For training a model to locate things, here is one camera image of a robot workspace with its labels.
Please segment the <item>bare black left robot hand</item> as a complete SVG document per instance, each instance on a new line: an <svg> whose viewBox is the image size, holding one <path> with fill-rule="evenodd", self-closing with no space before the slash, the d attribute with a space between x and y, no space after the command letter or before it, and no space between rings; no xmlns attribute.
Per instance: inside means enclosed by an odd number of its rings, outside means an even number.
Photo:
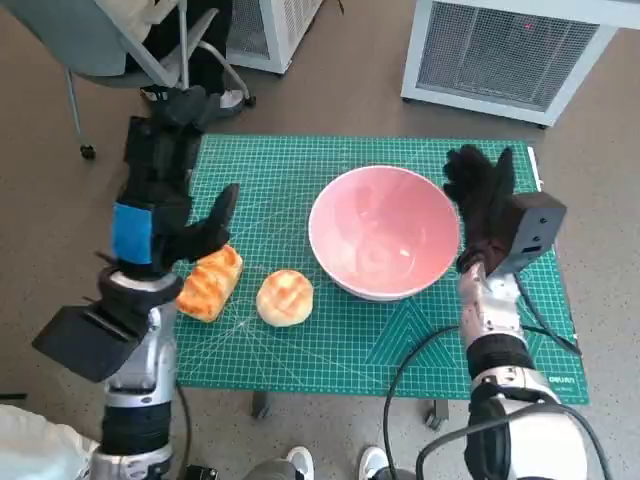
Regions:
<svg viewBox="0 0 640 480"><path fill-rule="evenodd" d="M113 206L113 264L134 279L170 272L179 260L195 262L230 240L240 185L228 184L207 217L189 223L190 181L202 140L196 119L205 91L175 89L149 117L132 116L124 151L128 177Z"/></svg>

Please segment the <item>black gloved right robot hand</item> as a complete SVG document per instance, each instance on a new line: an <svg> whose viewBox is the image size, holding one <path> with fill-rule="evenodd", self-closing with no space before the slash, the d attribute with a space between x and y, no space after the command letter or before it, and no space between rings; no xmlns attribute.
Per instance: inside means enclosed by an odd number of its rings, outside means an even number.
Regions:
<svg viewBox="0 0 640 480"><path fill-rule="evenodd" d="M512 149L506 147L491 162L474 145L466 144L447 153L443 167L446 196L456 204L464 227L464 250L456 260L459 273L477 263L487 274L503 261L509 248L501 239L501 215L515 185Z"/></svg>

